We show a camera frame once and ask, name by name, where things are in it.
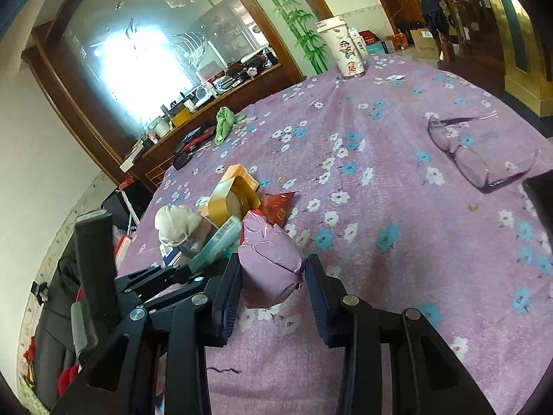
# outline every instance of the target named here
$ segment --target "purple floral bedspread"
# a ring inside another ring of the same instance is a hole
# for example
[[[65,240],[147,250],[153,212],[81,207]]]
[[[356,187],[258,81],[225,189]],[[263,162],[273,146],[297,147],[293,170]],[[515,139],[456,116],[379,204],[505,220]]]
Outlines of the purple floral bedspread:
[[[481,194],[430,140],[430,117],[498,116],[452,127],[493,176],[553,167],[553,147],[510,108],[450,73],[374,57],[366,76],[338,70],[247,107],[257,117],[164,183],[120,273],[160,262],[154,216],[191,208],[240,163],[264,191],[294,191],[285,230],[329,275],[374,307],[418,307],[467,367],[498,414],[515,413],[553,357],[551,247],[521,181]],[[386,81],[391,74],[401,81]],[[228,345],[208,349],[214,414],[335,413],[341,350],[317,335],[307,289],[248,310]]]

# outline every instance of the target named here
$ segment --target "white lid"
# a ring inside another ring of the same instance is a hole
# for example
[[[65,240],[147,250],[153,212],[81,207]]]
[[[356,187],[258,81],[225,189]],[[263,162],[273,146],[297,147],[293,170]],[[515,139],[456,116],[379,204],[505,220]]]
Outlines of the white lid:
[[[332,17],[331,19],[321,20],[317,22],[317,33],[336,28],[338,26],[344,26],[346,24],[342,17]]]

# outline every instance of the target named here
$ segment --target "wooden newel post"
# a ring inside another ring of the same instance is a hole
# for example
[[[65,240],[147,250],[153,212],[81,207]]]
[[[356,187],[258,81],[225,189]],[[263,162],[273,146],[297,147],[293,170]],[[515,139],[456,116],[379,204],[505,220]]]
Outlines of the wooden newel post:
[[[443,53],[443,60],[445,62],[455,62],[455,53],[453,51],[453,45],[449,41],[449,35],[444,35],[438,32],[440,38],[435,39],[436,47],[439,53]]]

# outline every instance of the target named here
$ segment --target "metal screw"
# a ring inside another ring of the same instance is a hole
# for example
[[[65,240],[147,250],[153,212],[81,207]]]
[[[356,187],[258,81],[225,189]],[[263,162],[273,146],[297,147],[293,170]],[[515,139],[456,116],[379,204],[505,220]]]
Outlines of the metal screw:
[[[418,320],[420,318],[420,312],[410,307],[405,311],[405,316],[410,320]]]
[[[194,304],[196,306],[201,306],[201,305],[205,304],[208,301],[209,301],[209,298],[206,295],[204,295],[203,293],[196,293],[192,297],[192,304]]]
[[[346,295],[344,296],[342,301],[346,306],[356,306],[359,304],[359,298],[357,298],[355,295]]]
[[[139,307],[137,309],[132,310],[131,313],[129,314],[129,317],[133,321],[138,321],[138,320],[141,320],[142,318],[144,318],[145,315],[146,315],[146,311]]]

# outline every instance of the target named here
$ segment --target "eyeglasses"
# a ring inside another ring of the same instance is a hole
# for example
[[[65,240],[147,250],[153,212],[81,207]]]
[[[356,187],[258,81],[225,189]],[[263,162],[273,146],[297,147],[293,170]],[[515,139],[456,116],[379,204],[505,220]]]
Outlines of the eyeglasses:
[[[474,140],[467,136],[466,138],[462,138],[459,144],[453,145],[452,128],[448,127],[468,121],[485,120],[486,118],[496,117],[497,115],[497,111],[494,111],[483,117],[457,117],[442,121],[430,117],[428,120],[428,135],[430,135],[436,147],[447,154],[447,157],[457,165],[457,168],[469,183],[485,194],[504,187],[528,173],[536,162],[537,155],[540,152],[540,150],[537,149],[530,158],[524,159],[518,164],[512,164],[511,169],[520,169],[520,172],[490,182],[488,164],[482,156],[470,148]]]

